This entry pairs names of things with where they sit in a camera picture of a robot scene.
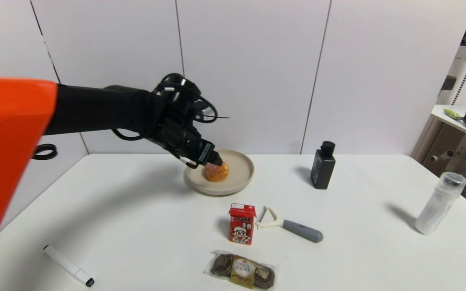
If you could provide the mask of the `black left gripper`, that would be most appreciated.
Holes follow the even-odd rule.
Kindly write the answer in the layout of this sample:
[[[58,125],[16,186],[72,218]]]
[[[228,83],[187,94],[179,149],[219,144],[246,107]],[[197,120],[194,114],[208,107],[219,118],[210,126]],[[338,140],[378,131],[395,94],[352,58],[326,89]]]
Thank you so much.
[[[178,129],[172,135],[172,151],[187,166],[213,164],[222,166],[220,154],[214,150],[214,144],[203,139],[195,127]]]

